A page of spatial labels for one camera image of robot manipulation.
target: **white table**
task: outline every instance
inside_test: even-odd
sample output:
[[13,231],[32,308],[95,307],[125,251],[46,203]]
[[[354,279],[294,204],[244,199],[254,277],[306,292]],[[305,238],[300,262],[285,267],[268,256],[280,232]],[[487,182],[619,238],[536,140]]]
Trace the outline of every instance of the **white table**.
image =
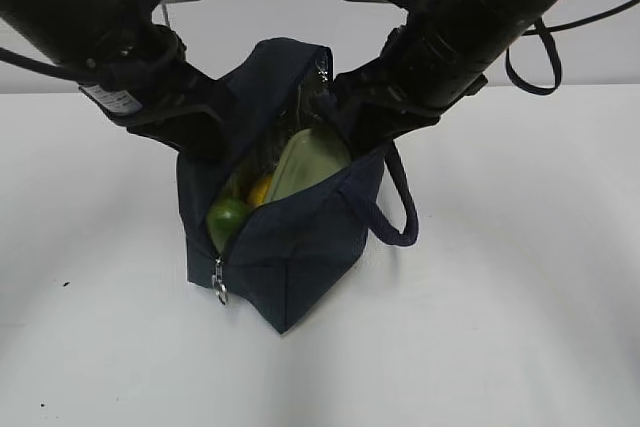
[[175,154],[0,96],[0,425],[640,425],[639,126],[637,86],[465,101],[400,142],[419,245],[280,338],[186,283]]

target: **white label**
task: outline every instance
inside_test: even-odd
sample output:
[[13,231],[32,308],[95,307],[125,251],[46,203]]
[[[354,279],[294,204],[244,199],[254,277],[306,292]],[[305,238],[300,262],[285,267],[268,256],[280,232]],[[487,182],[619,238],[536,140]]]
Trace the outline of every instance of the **white label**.
[[131,115],[142,109],[142,104],[129,92],[107,92],[99,85],[81,87],[80,90],[116,115]]

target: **black strap loop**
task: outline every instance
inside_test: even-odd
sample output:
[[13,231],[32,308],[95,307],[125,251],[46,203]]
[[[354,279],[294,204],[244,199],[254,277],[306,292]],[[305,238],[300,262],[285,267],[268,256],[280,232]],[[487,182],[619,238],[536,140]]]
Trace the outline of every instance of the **black strap loop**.
[[355,182],[347,180],[340,189],[351,208],[360,217],[360,219],[371,229],[371,231],[382,242],[387,245],[397,245],[400,247],[409,247],[414,245],[418,240],[419,220],[416,205],[409,191],[409,183],[407,175],[402,165],[402,159],[398,153],[395,144],[389,148],[389,152],[385,157],[387,169],[391,175],[391,179],[400,194],[400,199],[404,205],[407,215],[407,224],[404,232],[400,233],[398,229],[393,227],[389,220],[380,210],[375,201],[370,200],[363,195],[361,189]]
[[551,95],[558,90],[558,87],[562,84],[562,61],[560,60],[560,54],[558,54],[556,41],[553,39],[553,36],[551,35],[551,32],[549,32],[544,21],[542,19],[538,19],[534,25],[536,33],[540,36],[540,40],[542,40],[544,48],[547,51],[547,55],[549,56],[549,61],[551,62],[551,68],[553,69],[553,76],[555,79],[554,86],[538,87],[537,85],[530,84],[520,77],[511,64],[511,55],[508,49],[505,60],[507,75],[516,87],[524,90],[525,92],[535,95]]

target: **zipper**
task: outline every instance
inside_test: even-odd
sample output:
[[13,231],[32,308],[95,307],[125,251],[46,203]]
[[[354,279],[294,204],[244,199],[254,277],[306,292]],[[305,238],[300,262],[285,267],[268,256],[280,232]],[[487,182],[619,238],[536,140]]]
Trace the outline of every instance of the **zipper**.
[[216,293],[216,297],[222,305],[227,305],[227,301],[229,300],[229,292],[227,291],[227,286],[222,279],[222,267],[224,265],[224,260],[222,256],[216,259],[216,267],[213,274],[213,290]]
[[[333,72],[331,69],[331,57],[328,55],[326,49],[323,49],[322,54],[320,54],[318,57],[315,58],[315,67],[316,67],[316,75],[320,76],[322,83],[328,84],[331,80]],[[307,76],[302,78],[302,80],[300,81],[300,85],[302,85],[302,83],[307,78]],[[265,128],[265,132],[270,127],[271,125],[267,126]],[[233,252],[233,248],[235,247],[236,241],[244,231],[245,227],[247,226],[249,221],[253,218],[253,216],[263,207],[264,206],[258,207],[251,213],[250,216],[248,216],[245,219],[245,221],[238,228],[238,230],[227,241],[227,244],[225,245],[225,248],[224,248],[224,252],[220,253],[220,252],[217,252],[216,250],[216,253],[218,254],[218,258],[215,261],[215,266],[214,266],[213,275],[212,275],[212,284],[213,284],[213,291],[216,293],[216,297],[218,298],[218,300],[223,306],[226,306],[229,301],[229,291],[227,289],[227,285],[224,282],[224,275],[223,275],[224,267],[225,265],[227,265],[229,257],[231,257],[231,253]]]

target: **zipper pull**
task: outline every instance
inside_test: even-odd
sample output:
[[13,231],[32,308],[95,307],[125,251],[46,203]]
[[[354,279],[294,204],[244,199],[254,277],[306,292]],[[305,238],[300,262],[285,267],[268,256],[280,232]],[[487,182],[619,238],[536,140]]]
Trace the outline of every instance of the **zipper pull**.
[[222,280],[222,267],[224,265],[224,261],[222,257],[219,257],[216,260],[216,271],[213,274],[213,290],[218,297],[218,300],[222,305],[227,305],[227,301],[229,300],[229,294],[227,292],[227,286],[224,285],[224,281]]

